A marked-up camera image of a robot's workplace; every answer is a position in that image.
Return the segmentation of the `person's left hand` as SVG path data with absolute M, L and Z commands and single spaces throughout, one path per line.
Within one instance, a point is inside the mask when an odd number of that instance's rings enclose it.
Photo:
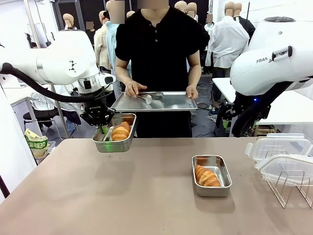
M 186 88 L 186 95 L 188 98 L 196 100 L 199 96 L 197 91 L 197 85 L 191 84 Z

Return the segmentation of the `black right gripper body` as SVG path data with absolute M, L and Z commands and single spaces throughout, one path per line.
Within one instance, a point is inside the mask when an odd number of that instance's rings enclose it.
M 236 94 L 233 102 L 233 110 L 236 115 L 242 115 L 249 111 L 256 115 L 256 120 L 266 119 L 270 111 L 270 100 L 264 95 Z

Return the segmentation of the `person's right hand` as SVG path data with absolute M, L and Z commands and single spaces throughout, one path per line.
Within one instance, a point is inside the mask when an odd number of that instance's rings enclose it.
M 147 86 L 144 86 L 140 83 L 137 83 L 133 80 L 127 81 L 125 83 L 125 93 L 130 97 L 137 97 L 140 90 L 147 89 Z

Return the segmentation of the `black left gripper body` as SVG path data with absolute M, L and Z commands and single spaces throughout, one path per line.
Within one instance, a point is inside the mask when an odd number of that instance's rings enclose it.
M 106 103 L 106 94 L 96 95 L 93 100 L 82 103 L 82 118 L 107 118 L 110 110 Z

